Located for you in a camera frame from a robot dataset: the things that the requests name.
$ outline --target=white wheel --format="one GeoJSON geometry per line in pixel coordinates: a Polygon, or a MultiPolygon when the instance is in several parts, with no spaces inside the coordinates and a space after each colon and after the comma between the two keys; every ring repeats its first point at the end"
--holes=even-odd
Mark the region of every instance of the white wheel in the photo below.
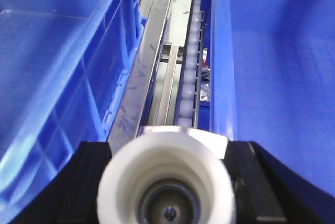
{"type": "Polygon", "coordinates": [[[235,222],[226,168],[182,132],[149,133],[125,145],[102,176],[97,211],[100,224],[235,222]]]}

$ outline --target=bolt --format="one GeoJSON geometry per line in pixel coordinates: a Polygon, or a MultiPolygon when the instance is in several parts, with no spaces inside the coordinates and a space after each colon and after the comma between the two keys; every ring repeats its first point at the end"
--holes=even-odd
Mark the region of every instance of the bolt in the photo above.
{"type": "Polygon", "coordinates": [[[164,212],[164,218],[168,221],[173,221],[176,218],[176,210],[173,207],[168,207],[164,212]]]}

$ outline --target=blue plastic crate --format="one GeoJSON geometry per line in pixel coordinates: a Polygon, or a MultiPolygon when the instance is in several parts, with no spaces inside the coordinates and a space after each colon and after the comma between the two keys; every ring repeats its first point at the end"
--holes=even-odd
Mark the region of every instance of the blue plastic crate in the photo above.
{"type": "Polygon", "coordinates": [[[0,223],[106,140],[140,22],[137,0],[0,0],[0,223]]]}
{"type": "Polygon", "coordinates": [[[334,3],[203,0],[202,5],[210,27],[206,46],[212,70],[211,131],[256,141],[326,192],[327,199],[333,200],[302,184],[288,185],[315,214],[331,223],[335,213],[334,3]]]}

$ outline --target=blue panel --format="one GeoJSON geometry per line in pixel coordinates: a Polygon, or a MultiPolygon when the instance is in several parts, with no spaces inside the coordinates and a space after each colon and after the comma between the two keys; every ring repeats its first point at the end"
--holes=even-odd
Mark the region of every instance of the blue panel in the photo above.
{"type": "Polygon", "coordinates": [[[137,0],[0,0],[0,223],[106,140],[140,22],[137,0]]]}
{"type": "Polygon", "coordinates": [[[256,141],[332,196],[334,3],[212,0],[210,38],[211,130],[231,136],[233,129],[235,139],[256,141]]]}
{"type": "Polygon", "coordinates": [[[210,131],[237,138],[230,0],[211,0],[210,131]]]}

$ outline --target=scratched metal surface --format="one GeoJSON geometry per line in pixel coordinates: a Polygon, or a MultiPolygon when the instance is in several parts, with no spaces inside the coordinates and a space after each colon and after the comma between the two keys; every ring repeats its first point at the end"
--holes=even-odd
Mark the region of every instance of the scratched metal surface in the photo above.
{"type": "Polygon", "coordinates": [[[166,18],[171,0],[153,0],[143,37],[125,91],[108,136],[114,155],[123,145],[136,137],[142,115],[150,104],[147,94],[154,85],[157,63],[164,39],[166,18]]]}

